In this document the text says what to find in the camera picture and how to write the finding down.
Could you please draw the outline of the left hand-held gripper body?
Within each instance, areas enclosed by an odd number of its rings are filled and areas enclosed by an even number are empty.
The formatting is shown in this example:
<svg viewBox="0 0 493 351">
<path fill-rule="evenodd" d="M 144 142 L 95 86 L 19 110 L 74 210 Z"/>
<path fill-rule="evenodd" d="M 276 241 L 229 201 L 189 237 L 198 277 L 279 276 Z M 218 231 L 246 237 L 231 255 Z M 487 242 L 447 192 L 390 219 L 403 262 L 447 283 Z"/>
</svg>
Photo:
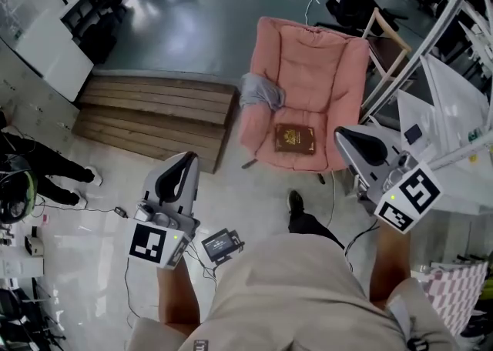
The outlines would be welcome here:
<svg viewBox="0 0 493 351">
<path fill-rule="evenodd" d="M 200 221 L 171 206 L 143 200 L 128 222 L 128 258 L 173 270 L 196 236 Z"/>
</svg>

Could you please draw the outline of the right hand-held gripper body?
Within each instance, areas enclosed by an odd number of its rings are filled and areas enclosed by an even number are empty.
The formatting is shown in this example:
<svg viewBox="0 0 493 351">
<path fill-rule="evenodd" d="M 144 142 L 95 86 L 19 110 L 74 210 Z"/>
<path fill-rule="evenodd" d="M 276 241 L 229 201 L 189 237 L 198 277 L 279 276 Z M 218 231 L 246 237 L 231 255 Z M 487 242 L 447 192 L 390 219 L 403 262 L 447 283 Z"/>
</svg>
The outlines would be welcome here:
<svg viewBox="0 0 493 351">
<path fill-rule="evenodd" d="M 425 162 L 403 151 L 362 196 L 371 203 L 376 217 L 405 234 L 442 197 L 442 189 Z"/>
</svg>

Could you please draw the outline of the brown hardcover book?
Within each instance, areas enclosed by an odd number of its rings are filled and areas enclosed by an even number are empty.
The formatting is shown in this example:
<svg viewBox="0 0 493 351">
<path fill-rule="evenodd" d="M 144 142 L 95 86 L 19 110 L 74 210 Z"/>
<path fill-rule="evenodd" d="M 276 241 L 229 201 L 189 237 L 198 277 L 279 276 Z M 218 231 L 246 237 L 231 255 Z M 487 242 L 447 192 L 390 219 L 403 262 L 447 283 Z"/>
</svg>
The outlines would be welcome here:
<svg viewBox="0 0 493 351">
<path fill-rule="evenodd" d="M 276 152 L 313 155 L 315 153 L 314 129 L 306 125 L 276 124 L 274 149 Z"/>
</svg>

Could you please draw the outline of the pink armchair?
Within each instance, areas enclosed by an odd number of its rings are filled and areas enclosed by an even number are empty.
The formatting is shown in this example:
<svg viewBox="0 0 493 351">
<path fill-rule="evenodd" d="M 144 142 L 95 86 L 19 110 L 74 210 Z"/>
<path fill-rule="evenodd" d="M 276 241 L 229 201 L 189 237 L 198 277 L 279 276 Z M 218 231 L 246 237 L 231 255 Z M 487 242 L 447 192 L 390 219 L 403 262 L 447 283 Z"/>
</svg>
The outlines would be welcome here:
<svg viewBox="0 0 493 351">
<path fill-rule="evenodd" d="M 286 98 L 277 111 L 263 103 L 241 108 L 240 144 L 253 159 L 283 170 L 324 174 L 346 169 L 334 130 L 358 123 L 369 58 L 364 38 L 260 18 L 249 72 L 275 83 Z M 315 153 L 276 152 L 276 124 L 313 128 Z"/>
</svg>

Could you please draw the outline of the person's left forearm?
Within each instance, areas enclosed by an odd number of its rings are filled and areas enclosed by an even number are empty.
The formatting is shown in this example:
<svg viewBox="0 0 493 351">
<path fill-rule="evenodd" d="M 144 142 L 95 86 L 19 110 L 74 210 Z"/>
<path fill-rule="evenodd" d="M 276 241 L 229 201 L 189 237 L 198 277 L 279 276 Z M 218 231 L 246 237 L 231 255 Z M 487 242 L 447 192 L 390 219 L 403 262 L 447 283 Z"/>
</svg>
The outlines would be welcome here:
<svg viewBox="0 0 493 351">
<path fill-rule="evenodd" d="M 175 269 L 156 270 L 159 287 L 159 321 L 189 335 L 200 325 L 200 307 L 189 277 L 186 260 Z"/>
</svg>

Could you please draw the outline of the small black box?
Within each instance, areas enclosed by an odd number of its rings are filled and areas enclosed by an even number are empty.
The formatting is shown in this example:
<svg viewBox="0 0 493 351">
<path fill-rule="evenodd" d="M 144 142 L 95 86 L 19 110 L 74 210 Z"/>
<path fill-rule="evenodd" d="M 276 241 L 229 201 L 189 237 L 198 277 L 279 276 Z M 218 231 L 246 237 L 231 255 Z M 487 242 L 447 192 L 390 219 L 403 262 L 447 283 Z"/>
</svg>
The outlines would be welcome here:
<svg viewBox="0 0 493 351">
<path fill-rule="evenodd" d="M 422 137 L 422 131 L 418 124 L 412 125 L 407 131 L 404 132 L 404 137 L 409 145 L 413 145 Z"/>
</svg>

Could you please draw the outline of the wooden step platform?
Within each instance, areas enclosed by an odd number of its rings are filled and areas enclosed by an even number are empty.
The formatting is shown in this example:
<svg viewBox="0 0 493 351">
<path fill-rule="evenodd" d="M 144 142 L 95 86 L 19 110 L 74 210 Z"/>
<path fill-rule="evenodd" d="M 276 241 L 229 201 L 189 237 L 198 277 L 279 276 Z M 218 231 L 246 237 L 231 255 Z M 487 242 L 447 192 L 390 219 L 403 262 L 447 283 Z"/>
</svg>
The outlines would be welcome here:
<svg viewBox="0 0 493 351">
<path fill-rule="evenodd" d="M 213 174 L 229 135 L 233 85 L 144 76 L 92 76 L 79 98 L 73 132 L 152 159 L 195 152 Z"/>
</svg>

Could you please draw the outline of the white metal shelf rack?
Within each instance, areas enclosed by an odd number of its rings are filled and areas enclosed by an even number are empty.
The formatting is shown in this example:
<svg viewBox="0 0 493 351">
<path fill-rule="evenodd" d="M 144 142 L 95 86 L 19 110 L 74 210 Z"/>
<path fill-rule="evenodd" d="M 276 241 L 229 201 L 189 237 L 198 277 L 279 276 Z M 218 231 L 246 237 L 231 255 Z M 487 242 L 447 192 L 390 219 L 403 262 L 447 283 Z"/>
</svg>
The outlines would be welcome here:
<svg viewBox="0 0 493 351">
<path fill-rule="evenodd" d="M 493 35 L 493 6 L 484 0 Z M 493 82 L 491 95 L 482 95 L 450 66 L 433 57 L 431 50 L 452 23 L 465 0 L 449 0 L 441 16 L 411 60 L 386 88 L 376 88 L 361 106 L 360 121 L 365 123 L 390 100 L 417 68 L 422 68 L 433 99 L 434 120 L 438 130 L 437 156 L 428 165 L 444 187 L 437 207 L 450 212 L 481 215 L 493 213 Z"/>
</svg>

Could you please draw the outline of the person's black shoe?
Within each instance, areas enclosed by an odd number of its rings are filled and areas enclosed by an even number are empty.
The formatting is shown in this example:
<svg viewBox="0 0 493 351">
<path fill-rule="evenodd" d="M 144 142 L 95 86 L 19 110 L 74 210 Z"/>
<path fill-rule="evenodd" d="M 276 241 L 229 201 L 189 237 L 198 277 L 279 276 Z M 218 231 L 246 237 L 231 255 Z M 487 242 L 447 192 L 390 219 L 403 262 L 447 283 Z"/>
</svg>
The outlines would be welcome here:
<svg viewBox="0 0 493 351">
<path fill-rule="evenodd" d="M 291 215 L 300 215 L 304 213 L 304 200 L 297 190 L 291 189 L 288 192 L 287 206 Z"/>
</svg>

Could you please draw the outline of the wooden chair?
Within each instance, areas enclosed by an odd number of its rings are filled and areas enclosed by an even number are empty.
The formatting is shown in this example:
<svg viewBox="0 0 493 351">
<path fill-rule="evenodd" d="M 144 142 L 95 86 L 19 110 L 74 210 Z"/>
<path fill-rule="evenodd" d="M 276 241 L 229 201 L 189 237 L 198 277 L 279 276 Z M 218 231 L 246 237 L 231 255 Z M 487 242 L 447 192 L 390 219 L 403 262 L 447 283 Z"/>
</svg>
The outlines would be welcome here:
<svg viewBox="0 0 493 351">
<path fill-rule="evenodd" d="M 379 36 L 371 35 L 374 24 L 377 24 L 382 31 Z M 384 19 L 378 7 L 374 8 L 362 38 L 369 43 L 371 62 L 381 77 L 377 89 L 381 89 L 401 73 L 409 61 L 408 55 L 412 48 Z"/>
</svg>

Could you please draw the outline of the pink checkered table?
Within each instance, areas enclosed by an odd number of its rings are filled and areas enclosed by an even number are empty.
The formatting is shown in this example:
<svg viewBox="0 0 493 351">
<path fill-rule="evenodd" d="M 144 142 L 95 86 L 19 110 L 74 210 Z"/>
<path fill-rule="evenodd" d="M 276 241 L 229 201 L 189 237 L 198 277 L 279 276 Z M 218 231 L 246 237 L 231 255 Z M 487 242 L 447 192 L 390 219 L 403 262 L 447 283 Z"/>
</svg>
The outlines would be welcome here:
<svg viewBox="0 0 493 351">
<path fill-rule="evenodd" d="M 424 293 L 453 336 L 467 326 L 482 293 L 488 272 L 486 261 L 469 264 L 431 264 L 421 283 Z"/>
</svg>

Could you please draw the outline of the white cardboard box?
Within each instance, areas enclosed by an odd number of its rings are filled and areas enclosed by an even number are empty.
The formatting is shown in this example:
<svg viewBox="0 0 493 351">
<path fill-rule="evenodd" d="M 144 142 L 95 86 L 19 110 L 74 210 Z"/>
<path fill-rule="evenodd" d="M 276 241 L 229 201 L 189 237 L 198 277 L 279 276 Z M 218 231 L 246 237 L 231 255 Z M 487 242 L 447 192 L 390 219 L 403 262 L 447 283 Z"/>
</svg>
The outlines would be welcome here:
<svg viewBox="0 0 493 351">
<path fill-rule="evenodd" d="M 42 257 L 0 259 L 0 279 L 25 279 L 42 276 L 44 276 L 44 259 Z"/>
</svg>

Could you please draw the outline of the person's beige shirt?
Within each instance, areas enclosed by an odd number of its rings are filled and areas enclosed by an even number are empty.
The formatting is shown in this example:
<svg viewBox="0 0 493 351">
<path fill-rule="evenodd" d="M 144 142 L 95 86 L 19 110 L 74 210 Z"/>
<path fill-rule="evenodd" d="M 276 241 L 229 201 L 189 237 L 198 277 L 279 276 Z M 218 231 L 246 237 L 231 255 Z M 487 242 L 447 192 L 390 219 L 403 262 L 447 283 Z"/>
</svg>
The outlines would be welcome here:
<svg viewBox="0 0 493 351">
<path fill-rule="evenodd" d="M 342 249 L 283 234 L 227 263 L 209 315 L 185 335 L 142 318 L 127 351 L 458 351 L 416 279 L 376 307 Z"/>
</svg>

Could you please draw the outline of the grey metal lockers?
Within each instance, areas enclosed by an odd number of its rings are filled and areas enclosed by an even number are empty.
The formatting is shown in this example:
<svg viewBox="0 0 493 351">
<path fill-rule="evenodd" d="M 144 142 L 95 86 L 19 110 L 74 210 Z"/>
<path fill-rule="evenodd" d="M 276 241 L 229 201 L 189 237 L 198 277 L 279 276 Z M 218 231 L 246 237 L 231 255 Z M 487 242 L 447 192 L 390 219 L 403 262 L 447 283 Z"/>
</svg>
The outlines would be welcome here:
<svg viewBox="0 0 493 351">
<path fill-rule="evenodd" d="M 0 39 L 0 105 L 16 105 L 13 127 L 60 154 L 69 153 L 79 110 Z"/>
</svg>

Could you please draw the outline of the black equipment stand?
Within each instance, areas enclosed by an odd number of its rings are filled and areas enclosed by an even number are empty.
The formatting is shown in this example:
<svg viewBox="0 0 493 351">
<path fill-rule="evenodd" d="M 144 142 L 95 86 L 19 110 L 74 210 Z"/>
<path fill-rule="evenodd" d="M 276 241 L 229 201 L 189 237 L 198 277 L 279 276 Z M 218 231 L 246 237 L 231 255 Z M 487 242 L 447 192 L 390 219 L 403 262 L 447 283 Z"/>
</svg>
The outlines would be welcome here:
<svg viewBox="0 0 493 351">
<path fill-rule="evenodd" d="M 51 296 L 36 280 L 30 280 L 31 291 L 14 286 L 0 287 L 0 351 L 65 351 L 66 336 L 44 304 Z"/>
</svg>

